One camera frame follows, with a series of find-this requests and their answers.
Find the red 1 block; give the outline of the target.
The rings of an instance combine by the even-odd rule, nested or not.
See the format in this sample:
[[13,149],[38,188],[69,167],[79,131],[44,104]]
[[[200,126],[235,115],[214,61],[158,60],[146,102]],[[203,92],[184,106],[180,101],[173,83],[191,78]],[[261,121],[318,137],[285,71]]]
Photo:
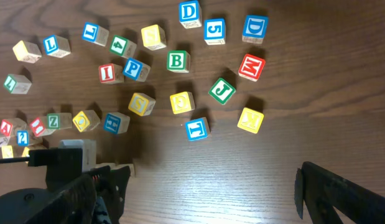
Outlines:
[[29,126],[36,137],[48,136],[56,131],[56,129],[49,128],[49,122],[46,116],[37,117]]

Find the blue tilted L block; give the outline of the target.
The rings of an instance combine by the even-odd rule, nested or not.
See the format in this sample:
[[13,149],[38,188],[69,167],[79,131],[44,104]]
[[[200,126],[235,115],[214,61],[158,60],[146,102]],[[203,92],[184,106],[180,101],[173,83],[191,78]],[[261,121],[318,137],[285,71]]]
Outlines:
[[105,47],[109,37],[109,30],[98,24],[85,22],[81,38],[87,42]]

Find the yellow S block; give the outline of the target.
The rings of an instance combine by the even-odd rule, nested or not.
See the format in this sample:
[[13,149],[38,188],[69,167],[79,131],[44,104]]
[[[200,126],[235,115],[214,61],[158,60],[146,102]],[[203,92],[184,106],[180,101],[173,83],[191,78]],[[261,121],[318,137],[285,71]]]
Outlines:
[[134,93],[128,109],[139,116],[148,116],[152,113],[156,100],[144,93]]

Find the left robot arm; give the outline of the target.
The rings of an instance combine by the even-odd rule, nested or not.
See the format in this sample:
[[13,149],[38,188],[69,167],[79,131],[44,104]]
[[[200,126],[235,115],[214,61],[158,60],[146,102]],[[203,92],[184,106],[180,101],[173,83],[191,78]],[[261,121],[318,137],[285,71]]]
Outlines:
[[129,166],[83,171],[82,149],[31,150],[28,157],[0,159],[45,166],[46,189],[20,189],[0,196],[0,223],[118,223],[124,213]]

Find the blue E block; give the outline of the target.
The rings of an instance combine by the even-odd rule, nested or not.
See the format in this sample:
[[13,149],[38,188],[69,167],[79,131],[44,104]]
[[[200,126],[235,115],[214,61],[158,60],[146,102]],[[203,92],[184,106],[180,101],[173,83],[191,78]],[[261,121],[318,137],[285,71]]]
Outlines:
[[121,134],[128,131],[130,117],[119,113],[108,113],[105,117],[103,129],[113,134]]

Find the yellow block right centre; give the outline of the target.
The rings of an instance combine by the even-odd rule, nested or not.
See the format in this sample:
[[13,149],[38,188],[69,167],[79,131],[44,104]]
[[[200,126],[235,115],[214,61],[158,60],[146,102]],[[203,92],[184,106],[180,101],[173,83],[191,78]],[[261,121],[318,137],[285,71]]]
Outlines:
[[193,95],[189,91],[170,95],[170,103],[173,114],[185,113],[195,109]]

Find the red M block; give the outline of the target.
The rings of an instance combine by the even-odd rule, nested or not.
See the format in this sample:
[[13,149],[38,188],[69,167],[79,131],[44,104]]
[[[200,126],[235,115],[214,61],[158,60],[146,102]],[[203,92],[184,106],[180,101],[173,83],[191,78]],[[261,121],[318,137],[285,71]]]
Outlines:
[[256,82],[258,81],[265,64],[266,61],[263,58],[259,58],[251,54],[246,54],[243,57],[243,61],[239,67],[238,75]]

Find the blue T block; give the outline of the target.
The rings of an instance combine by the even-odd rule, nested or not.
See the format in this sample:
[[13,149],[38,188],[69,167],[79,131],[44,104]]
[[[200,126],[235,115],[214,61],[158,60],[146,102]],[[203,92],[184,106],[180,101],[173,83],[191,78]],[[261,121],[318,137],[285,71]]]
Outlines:
[[205,117],[186,122],[185,129],[189,141],[206,139],[210,135],[210,128]]

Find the blue P block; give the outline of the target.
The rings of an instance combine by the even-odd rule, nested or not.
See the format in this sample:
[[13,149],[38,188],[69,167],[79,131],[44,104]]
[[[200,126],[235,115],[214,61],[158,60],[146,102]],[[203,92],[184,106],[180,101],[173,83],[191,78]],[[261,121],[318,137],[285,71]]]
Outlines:
[[137,82],[145,82],[151,67],[134,58],[128,58],[123,69],[123,75]]

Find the yellow C block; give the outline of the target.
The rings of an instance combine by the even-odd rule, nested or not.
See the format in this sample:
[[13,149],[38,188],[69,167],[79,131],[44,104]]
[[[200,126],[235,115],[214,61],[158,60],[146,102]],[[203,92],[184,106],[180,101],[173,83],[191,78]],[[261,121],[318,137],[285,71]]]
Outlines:
[[24,148],[19,146],[3,146],[1,148],[2,158],[9,159],[15,157],[21,157]]

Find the blue 2 block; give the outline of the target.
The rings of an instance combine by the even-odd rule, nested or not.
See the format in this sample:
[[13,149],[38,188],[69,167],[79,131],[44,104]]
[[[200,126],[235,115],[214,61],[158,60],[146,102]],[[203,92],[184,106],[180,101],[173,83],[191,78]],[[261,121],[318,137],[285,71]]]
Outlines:
[[31,146],[34,144],[40,144],[43,141],[42,138],[38,138],[34,136],[33,133],[26,130],[18,131],[16,137],[18,146]]

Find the red A block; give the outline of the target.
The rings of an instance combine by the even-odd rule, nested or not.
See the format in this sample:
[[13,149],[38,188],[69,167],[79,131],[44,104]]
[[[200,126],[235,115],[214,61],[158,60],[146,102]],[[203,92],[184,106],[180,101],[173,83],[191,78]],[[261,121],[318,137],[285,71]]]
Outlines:
[[6,137],[12,137],[18,131],[24,130],[27,123],[20,118],[3,119],[0,125],[0,133]]

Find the green L block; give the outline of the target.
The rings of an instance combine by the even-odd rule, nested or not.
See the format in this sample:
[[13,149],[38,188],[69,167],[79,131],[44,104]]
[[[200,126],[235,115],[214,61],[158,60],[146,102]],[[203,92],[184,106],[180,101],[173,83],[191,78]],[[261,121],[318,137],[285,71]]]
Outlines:
[[32,82],[24,75],[9,74],[3,86],[10,94],[26,95]]

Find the blue 5 block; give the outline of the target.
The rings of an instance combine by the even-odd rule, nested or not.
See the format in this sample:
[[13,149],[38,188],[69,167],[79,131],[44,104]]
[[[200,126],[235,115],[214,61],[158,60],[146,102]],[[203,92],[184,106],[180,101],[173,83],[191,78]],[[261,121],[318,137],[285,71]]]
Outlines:
[[226,43],[226,25],[223,18],[205,20],[204,41],[207,45]]

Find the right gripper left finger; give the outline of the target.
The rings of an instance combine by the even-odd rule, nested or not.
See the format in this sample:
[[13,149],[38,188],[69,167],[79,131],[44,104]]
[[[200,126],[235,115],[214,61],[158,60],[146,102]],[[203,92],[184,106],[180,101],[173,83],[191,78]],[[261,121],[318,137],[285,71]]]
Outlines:
[[91,223],[95,202],[95,184],[83,174],[42,202],[34,202],[24,223]]

